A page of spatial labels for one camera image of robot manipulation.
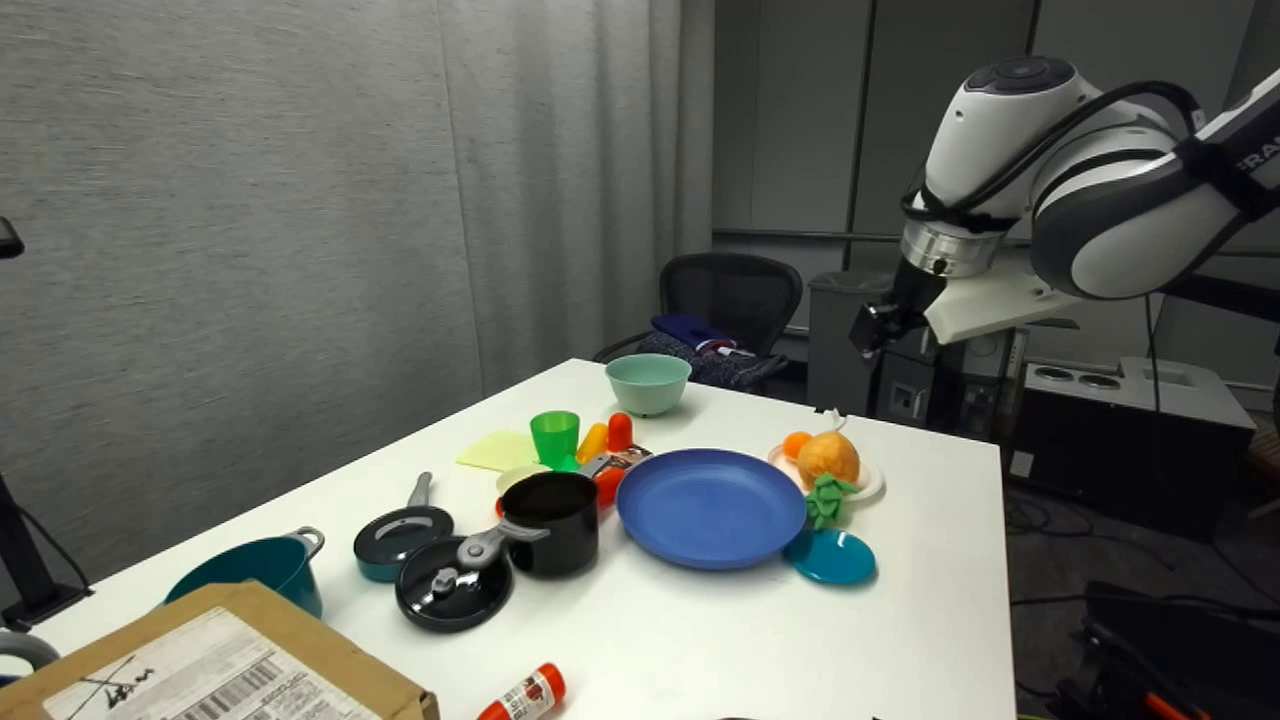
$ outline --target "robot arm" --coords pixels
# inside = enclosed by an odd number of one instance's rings
[[[1160,293],[1272,212],[1274,188],[1280,74],[1197,128],[1197,102],[1175,85],[1095,94],[1058,61],[1025,61],[953,96],[899,251],[935,281],[925,322],[953,344],[1080,299]],[[1025,256],[1004,247],[1020,222]]]

